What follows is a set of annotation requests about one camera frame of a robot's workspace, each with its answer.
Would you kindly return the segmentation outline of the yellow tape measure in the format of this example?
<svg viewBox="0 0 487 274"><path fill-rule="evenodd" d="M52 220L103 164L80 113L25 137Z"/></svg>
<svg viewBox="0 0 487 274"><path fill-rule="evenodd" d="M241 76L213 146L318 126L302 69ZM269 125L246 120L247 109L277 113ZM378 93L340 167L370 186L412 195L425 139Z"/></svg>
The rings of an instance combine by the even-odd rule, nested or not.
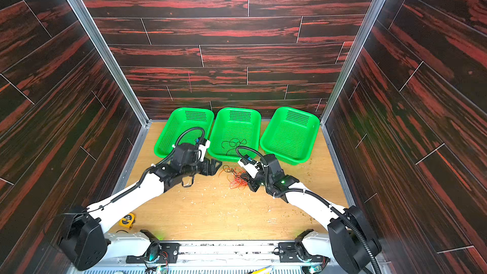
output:
<svg viewBox="0 0 487 274"><path fill-rule="evenodd" d="M122 219L119 220L119 226L132 229L134 222L136 220L136 216L134 213L129 213L125 215Z"/></svg>

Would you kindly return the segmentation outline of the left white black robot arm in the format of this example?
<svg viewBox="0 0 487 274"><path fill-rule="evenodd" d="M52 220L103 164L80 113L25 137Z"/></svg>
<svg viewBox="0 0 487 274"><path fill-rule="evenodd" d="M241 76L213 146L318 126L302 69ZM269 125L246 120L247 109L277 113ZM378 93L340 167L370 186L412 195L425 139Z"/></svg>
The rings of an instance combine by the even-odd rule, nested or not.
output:
<svg viewBox="0 0 487 274"><path fill-rule="evenodd" d="M185 183L186 178L215 175L222 163L205 156L210 144L204 128L190 128L178 137L169 155L144 170L136 183L85 208L77 205L63 213L57 242L60 250L79 271L105 258L144 254L153 243L146 233L116 237L110 229L125 215L174 186L191 187L191 183Z"/></svg>

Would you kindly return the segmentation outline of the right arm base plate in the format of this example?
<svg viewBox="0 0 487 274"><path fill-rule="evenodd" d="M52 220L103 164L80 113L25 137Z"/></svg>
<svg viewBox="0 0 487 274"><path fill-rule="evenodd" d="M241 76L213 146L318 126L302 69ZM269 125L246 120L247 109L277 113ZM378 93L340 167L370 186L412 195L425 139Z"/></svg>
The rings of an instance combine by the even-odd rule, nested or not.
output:
<svg viewBox="0 0 487 274"><path fill-rule="evenodd" d="M302 244L295 242L279 242L273 254L279 257L281 263L327 263L331 260L327 256L312 255Z"/></svg>

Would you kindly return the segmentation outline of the green plastic basket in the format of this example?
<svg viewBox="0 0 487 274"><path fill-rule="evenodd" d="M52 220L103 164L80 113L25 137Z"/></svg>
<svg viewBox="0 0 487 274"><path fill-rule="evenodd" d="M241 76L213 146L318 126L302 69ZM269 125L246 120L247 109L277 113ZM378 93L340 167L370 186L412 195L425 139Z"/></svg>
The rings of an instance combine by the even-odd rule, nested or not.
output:
<svg viewBox="0 0 487 274"><path fill-rule="evenodd" d="M216 116L209 140L209 154L222 162L237 162L239 146L259 149L261 114L253 109L227 107Z"/></svg>
<svg viewBox="0 0 487 274"><path fill-rule="evenodd" d="M204 138L208 139L213 120L214 114L208 109L183 107L174 110L155 144L155 155L160 158L167 157L173 150L176 140L190 128L203 128Z"/></svg>
<svg viewBox="0 0 487 274"><path fill-rule="evenodd" d="M317 139L317 116L293 109L278 108L260 139L260 147L280 161L297 166L309 160Z"/></svg>

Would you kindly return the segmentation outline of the aluminium front rail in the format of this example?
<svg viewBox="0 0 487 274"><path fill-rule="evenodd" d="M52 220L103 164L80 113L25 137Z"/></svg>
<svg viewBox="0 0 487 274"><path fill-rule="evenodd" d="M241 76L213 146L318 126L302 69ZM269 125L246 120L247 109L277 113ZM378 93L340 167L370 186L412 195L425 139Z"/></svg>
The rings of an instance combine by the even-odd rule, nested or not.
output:
<svg viewBox="0 0 487 274"><path fill-rule="evenodd" d="M332 257L298 258L294 241L168 241L159 259L111 258L84 273L345 273Z"/></svg>

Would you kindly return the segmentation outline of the left green plastic basket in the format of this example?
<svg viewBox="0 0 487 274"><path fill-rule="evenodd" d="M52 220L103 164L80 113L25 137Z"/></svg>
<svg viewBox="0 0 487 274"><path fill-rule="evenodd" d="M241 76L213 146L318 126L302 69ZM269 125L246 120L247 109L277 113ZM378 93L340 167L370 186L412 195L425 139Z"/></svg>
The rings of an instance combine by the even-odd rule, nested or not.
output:
<svg viewBox="0 0 487 274"><path fill-rule="evenodd" d="M208 139L213 120L214 114L208 109L183 107L174 110L155 144L155 155L160 158L167 157L173 150L176 140L190 128L203 128L204 138Z"/></svg>

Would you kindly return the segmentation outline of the yellow pencil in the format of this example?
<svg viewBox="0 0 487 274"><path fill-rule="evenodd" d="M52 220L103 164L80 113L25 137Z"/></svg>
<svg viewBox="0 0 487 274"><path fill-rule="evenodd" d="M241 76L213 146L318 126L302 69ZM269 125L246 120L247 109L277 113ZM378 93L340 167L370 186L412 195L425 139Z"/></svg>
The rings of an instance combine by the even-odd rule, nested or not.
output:
<svg viewBox="0 0 487 274"><path fill-rule="evenodd" d="M266 266L258 270L252 270L248 274L269 274L274 271L274 266Z"/></svg>

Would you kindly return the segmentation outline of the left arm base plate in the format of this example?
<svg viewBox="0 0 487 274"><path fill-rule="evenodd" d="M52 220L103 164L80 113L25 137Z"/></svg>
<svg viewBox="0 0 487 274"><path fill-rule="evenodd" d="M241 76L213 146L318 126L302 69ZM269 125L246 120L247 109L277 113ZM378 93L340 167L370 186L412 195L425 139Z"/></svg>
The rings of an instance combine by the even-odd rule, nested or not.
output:
<svg viewBox="0 0 487 274"><path fill-rule="evenodd" d="M141 256L128 256L127 264L172 264L178 260L180 243L159 242L149 246Z"/></svg>

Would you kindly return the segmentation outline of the right green plastic basket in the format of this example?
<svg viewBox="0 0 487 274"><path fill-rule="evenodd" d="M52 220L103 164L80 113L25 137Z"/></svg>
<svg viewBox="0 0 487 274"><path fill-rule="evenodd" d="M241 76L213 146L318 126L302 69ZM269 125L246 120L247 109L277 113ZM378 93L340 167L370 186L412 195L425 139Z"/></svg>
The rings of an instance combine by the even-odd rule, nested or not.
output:
<svg viewBox="0 0 487 274"><path fill-rule="evenodd" d="M260 139L260 147L280 161L297 166L309 160L317 139L317 116L293 109L278 108Z"/></svg>

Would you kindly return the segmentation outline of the middle green plastic basket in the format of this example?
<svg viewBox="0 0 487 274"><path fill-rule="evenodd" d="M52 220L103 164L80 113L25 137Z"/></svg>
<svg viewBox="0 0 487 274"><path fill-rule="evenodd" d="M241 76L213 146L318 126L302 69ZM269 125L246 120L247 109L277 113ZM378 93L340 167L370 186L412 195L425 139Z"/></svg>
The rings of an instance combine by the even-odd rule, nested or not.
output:
<svg viewBox="0 0 487 274"><path fill-rule="evenodd" d="M227 107L216 116L209 140L209 154L222 162L237 162L239 146L259 149L261 114L253 109Z"/></svg>

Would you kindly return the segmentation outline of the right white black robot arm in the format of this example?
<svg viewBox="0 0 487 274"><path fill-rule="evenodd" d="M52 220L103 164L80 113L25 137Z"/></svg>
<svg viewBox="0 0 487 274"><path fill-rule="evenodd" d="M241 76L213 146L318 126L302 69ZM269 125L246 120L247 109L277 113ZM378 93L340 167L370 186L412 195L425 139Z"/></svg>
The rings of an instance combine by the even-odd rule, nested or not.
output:
<svg viewBox="0 0 487 274"><path fill-rule="evenodd" d="M236 153L252 191L263 187L268 195L299 208L326 229L327 235L308 229L295 238L298 259L307 262L321 256L334 259L346 273L381 273L376 258L381 244L359 208L342 207L312 192L285 174L273 154L263 155L246 146L237 147Z"/></svg>

